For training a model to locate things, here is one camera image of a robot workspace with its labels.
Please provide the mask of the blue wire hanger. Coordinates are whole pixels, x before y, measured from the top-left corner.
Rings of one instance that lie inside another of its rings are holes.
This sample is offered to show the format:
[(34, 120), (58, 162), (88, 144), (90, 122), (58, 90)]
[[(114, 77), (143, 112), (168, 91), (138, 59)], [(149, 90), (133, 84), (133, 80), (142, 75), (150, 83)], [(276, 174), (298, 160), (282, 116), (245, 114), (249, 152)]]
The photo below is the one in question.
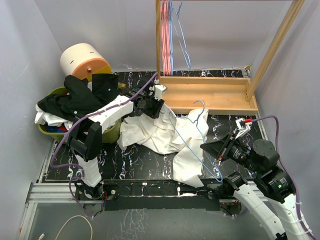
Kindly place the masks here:
[(223, 181), (223, 176), (211, 157), (209, 158), (211, 166), (204, 162), (200, 145), (207, 141), (209, 110), (206, 109), (203, 100), (195, 102), (200, 103), (202, 108), (191, 110), (186, 116), (177, 116), (171, 111), (168, 119), (174, 128), (171, 143), (175, 146), (181, 144), (179, 152), (173, 158), (173, 178), (177, 182), (199, 188), (204, 186), (200, 179), (203, 170), (219, 183)]

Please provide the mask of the white shirt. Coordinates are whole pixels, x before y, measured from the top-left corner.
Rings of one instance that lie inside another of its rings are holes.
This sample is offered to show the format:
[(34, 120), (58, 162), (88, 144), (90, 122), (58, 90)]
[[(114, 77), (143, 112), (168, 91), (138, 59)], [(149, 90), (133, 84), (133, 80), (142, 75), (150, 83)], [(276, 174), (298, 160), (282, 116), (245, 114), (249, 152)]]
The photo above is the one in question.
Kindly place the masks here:
[(128, 146), (138, 144), (160, 155), (176, 155), (182, 145), (175, 146), (172, 143), (175, 130), (169, 121), (170, 112), (172, 110), (164, 105), (156, 119), (145, 114), (125, 118), (121, 123), (120, 137), (117, 141), (120, 148), (125, 150)]

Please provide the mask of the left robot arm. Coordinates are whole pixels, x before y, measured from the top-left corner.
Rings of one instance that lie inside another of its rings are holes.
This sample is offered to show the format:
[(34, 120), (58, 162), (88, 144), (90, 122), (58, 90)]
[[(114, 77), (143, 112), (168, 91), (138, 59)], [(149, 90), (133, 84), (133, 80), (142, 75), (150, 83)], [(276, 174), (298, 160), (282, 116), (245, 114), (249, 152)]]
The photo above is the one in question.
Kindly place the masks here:
[(98, 155), (102, 148), (103, 133), (123, 116), (134, 109), (140, 109), (145, 115), (157, 119), (164, 104), (163, 94), (167, 87), (162, 84), (148, 86), (141, 90), (134, 87), (118, 95), (115, 100), (91, 113), (69, 134), (68, 145), (83, 171), (82, 181), (86, 194), (93, 200), (103, 195), (102, 180), (98, 167)]

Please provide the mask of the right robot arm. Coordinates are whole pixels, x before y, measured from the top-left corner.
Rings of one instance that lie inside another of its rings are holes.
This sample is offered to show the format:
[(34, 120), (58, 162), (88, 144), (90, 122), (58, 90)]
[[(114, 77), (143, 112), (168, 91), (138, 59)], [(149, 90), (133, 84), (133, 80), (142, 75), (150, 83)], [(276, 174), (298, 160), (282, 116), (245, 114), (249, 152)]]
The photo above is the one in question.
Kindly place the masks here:
[(294, 181), (278, 166), (280, 155), (271, 141), (258, 139), (252, 148), (247, 148), (230, 132), (220, 141), (203, 143), (200, 148), (220, 162), (233, 160), (255, 173), (253, 181), (273, 209), (254, 193), (237, 171), (225, 177), (213, 192), (221, 198), (236, 198), (244, 204), (270, 239), (315, 239), (300, 209)]

